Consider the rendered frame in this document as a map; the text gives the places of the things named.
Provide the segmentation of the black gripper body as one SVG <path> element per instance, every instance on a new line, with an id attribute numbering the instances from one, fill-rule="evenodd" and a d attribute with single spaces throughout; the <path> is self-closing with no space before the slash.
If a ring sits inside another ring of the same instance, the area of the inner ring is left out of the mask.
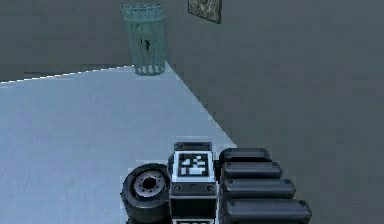
<path id="1" fill-rule="evenodd" d="M 170 224 L 169 185 L 165 164 L 149 163 L 134 168 L 120 193 L 128 216 L 125 224 Z"/>

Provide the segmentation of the dark framed wall picture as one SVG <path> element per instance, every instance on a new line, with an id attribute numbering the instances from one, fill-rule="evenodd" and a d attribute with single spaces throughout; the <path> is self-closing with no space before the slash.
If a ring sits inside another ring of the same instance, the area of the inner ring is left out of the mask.
<path id="1" fill-rule="evenodd" d="M 222 0 L 188 0 L 187 11 L 216 24 L 221 23 Z"/>

